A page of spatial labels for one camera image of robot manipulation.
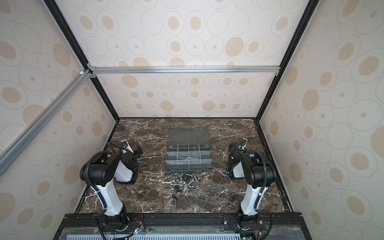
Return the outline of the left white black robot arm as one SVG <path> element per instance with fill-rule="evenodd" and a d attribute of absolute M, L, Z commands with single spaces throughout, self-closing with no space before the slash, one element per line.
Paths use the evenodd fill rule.
<path fill-rule="evenodd" d="M 121 184 L 133 185 L 139 174 L 137 158 L 143 154 L 141 146 L 133 150 L 127 140 L 119 145 L 107 143 L 109 151 L 94 154 L 80 171 L 82 181 L 98 196 L 104 213 L 103 217 L 115 225 L 127 225 L 126 208 L 119 199 L 114 180 Z"/>

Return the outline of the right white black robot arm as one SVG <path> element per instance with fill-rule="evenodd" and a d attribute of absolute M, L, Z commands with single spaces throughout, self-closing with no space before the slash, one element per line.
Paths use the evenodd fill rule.
<path fill-rule="evenodd" d="M 261 210 L 262 197 L 273 182 L 278 179 L 277 172 L 261 151 L 248 151 L 247 139 L 229 145 L 229 160 L 227 162 L 227 175 L 231 179 L 245 179 L 247 189 L 245 197 L 238 211 L 238 221 L 247 221 L 259 214 L 268 214 L 270 211 Z"/>

